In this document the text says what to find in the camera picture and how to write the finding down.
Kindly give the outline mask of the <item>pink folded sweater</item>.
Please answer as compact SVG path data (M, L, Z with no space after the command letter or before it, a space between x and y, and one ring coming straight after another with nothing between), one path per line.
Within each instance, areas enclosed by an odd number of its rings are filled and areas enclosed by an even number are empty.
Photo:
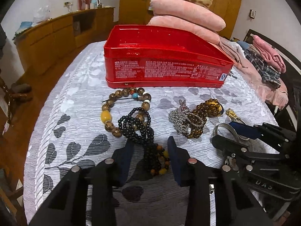
M252 44L260 52L261 57L277 72L285 73L286 65L279 53L259 36L253 35L252 37Z

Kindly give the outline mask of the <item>pink bed sheet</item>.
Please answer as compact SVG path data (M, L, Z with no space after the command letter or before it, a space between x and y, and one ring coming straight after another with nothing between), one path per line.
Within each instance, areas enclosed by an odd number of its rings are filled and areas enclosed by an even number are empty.
M234 67L255 90L257 96L263 101L270 102L273 106L278 106L280 110L284 109L286 104L288 104L288 90L284 82L280 79L280 88L271 88L269 85L262 83L261 76L248 59L245 59L244 63L247 65L247 68L242 68L236 62L234 62Z

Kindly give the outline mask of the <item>white plastic bag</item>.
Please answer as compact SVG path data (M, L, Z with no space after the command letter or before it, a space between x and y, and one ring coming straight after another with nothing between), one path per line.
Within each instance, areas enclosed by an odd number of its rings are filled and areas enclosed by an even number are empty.
M50 19L50 10L49 6L43 6L37 10L33 17L34 24L40 24Z

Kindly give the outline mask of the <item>light blue kettle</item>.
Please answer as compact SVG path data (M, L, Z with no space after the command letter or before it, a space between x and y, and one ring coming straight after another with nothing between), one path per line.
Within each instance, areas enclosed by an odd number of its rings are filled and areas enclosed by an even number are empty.
M97 8L101 8L101 7L102 7L102 3L100 0L91 0L91 2L90 2L91 9L97 9Z

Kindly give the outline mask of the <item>wicker chair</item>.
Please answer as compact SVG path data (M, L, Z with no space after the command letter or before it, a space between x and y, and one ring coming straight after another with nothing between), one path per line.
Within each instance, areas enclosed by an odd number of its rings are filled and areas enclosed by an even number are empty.
M4 220L4 225L27 225L24 215L23 193L23 186L11 190L5 171L1 168L1 218Z

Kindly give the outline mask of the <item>beige crumpled cloth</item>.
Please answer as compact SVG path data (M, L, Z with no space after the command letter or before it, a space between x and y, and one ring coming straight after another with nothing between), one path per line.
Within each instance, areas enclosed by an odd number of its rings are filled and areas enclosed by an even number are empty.
M219 46L234 62L240 64L242 68L247 68L244 63L246 59L244 51L238 43L220 37Z

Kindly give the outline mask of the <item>lower pink folded quilt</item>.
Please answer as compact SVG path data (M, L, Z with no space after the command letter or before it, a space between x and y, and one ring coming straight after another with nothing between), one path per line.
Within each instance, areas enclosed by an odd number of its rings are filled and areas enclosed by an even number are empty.
M215 45L219 45L220 43L220 36L216 32L174 16L154 16L150 19L148 25L185 30Z

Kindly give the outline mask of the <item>wooden coat stand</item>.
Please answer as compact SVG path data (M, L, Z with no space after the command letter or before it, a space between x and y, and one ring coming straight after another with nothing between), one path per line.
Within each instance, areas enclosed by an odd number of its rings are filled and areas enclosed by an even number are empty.
M28 84L16 85L13 88L9 89L4 80L1 78L1 89L3 90L5 97L7 100L7 123L11 123L12 119L12 105L16 101L29 101L31 97L29 97L29 93L32 90L32 87Z

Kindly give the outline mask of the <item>upper pink folded quilt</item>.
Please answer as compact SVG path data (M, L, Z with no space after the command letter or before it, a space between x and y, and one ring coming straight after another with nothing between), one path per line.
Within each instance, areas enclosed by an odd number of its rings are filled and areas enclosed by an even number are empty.
M210 10L185 0L150 0L155 15L170 15L206 27L215 32L226 28L226 22Z

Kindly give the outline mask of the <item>pink folded quilt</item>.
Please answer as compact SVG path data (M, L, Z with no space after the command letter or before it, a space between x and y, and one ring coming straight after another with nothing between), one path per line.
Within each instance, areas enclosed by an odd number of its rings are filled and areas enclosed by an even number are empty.
M219 45L220 43L220 36L216 32L174 16L154 16L150 19L148 25L185 30L215 45Z
M170 15L206 27L215 32L226 28L226 22L210 10L185 0L150 0L155 15Z

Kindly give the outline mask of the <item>red tin box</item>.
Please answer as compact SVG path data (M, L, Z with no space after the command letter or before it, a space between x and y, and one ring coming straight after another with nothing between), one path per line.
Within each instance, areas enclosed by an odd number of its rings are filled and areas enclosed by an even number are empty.
M189 31L117 25L104 45L106 81L111 88L220 88L234 63Z

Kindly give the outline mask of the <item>blue cloth on sideboard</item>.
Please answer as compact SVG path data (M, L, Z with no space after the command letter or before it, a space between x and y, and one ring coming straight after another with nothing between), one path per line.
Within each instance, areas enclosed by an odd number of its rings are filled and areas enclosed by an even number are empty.
M23 33L25 30L30 29L32 27L33 22L32 21L22 21L19 28L17 29L17 31L15 32L15 34L21 34Z

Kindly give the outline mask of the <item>wall thermostat panel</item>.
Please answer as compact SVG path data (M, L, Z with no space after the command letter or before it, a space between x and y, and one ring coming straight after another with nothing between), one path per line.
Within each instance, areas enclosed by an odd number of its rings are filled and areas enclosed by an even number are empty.
M256 17L256 11L251 9L249 11L249 18L250 19L255 19L255 17Z

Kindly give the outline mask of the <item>plaid folded clothes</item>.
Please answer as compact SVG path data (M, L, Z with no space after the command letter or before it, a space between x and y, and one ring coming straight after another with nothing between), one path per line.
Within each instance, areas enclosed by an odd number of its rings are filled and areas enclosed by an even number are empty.
M268 65L263 58L253 52L252 50L246 49L244 51L246 59L254 66L262 78L262 83L269 85L271 88L278 89L281 86L280 73L274 70Z

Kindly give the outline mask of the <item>gold pendant charm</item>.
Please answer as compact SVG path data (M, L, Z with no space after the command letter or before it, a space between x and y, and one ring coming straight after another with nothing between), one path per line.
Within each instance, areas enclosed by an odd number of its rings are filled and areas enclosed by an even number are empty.
M226 110L226 115L231 119L231 121L240 122L241 118L230 108Z

